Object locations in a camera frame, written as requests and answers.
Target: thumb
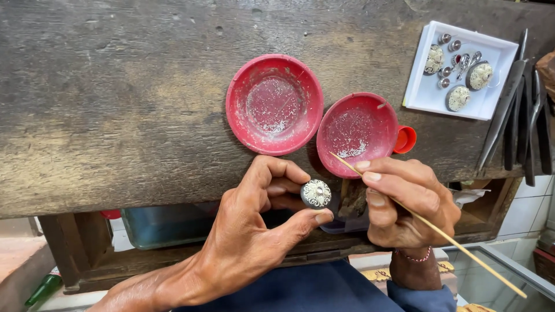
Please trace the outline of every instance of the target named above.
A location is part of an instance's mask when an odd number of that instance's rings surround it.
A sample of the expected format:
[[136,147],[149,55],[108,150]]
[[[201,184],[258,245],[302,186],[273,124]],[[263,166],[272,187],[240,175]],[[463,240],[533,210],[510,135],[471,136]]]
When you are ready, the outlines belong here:
[[289,251],[310,235],[315,228],[333,221],[334,214],[328,209],[306,208],[295,213],[287,222],[269,230],[269,234],[280,240],[280,245]]

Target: right hand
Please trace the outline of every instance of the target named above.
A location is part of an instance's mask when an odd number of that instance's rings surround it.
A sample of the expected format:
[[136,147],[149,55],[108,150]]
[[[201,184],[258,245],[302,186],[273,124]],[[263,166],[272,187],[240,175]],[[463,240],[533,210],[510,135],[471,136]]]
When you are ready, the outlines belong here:
[[436,178],[433,170],[411,159],[406,162],[389,157],[358,162],[355,168],[362,173],[368,186],[370,227],[368,238],[376,245],[395,247],[405,254],[414,248],[442,245],[447,240],[413,216],[390,198],[424,217],[450,237],[461,217],[453,195]]

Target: red plastic bowl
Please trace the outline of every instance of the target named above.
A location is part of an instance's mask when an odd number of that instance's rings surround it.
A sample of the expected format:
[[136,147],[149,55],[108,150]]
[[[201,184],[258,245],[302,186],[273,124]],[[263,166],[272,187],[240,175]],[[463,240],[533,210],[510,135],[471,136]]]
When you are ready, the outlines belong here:
[[338,100],[322,119],[316,146],[322,164],[344,179],[360,176],[330,152],[354,165],[391,155],[397,141],[397,115],[379,95],[369,92],[349,94]]
[[316,133],[324,113],[324,95],[313,72],[299,60],[266,54],[235,74],[225,99],[235,136],[264,155],[298,150]]

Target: blue shirt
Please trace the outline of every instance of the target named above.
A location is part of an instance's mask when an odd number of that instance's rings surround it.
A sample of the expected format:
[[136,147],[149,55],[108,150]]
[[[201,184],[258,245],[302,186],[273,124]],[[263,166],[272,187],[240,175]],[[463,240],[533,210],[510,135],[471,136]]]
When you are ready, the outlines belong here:
[[173,312],[455,312],[453,294],[387,282],[386,296],[347,261],[274,269],[247,287]]

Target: red and white bracelet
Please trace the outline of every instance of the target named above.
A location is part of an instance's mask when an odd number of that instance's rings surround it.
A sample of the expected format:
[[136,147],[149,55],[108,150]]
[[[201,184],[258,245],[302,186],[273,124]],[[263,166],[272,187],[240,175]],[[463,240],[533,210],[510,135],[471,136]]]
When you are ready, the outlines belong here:
[[412,259],[411,257],[405,255],[404,253],[402,253],[399,249],[395,248],[395,253],[396,254],[401,254],[402,256],[404,256],[405,258],[407,258],[410,261],[414,261],[414,262],[424,262],[426,260],[428,260],[428,258],[430,257],[430,252],[432,250],[432,247],[428,247],[428,252],[426,253],[426,256],[423,259]]

